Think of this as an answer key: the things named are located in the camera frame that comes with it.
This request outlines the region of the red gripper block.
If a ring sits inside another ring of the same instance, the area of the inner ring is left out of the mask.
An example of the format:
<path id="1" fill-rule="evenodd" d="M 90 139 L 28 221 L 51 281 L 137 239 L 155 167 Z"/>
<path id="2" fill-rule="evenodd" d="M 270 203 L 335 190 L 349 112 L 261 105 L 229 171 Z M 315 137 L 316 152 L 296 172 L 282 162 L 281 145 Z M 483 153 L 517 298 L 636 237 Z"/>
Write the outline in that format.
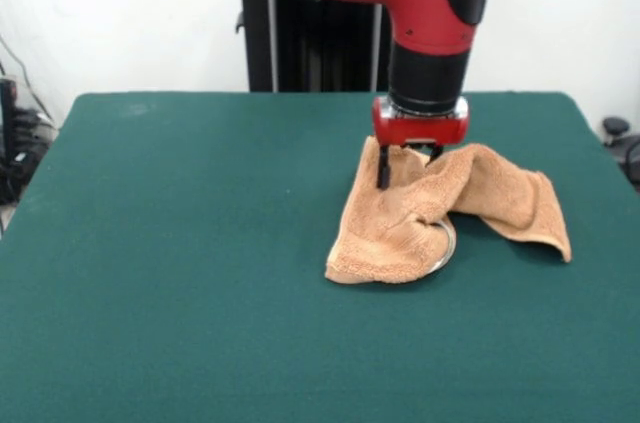
<path id="1" fill-rule="evenodd" d="M 373 100 L 372 121 L 379 148 L 376 187 L 386 190 L 390 184 L 389 146 L 428 145 L 428 167 L 444 151 L 443 146 L 461 143 L 469 126 L 469 105 L 459 97 L 453 110 L 442 115 L 418 115 L 401 111 L 389 96 Z"/>

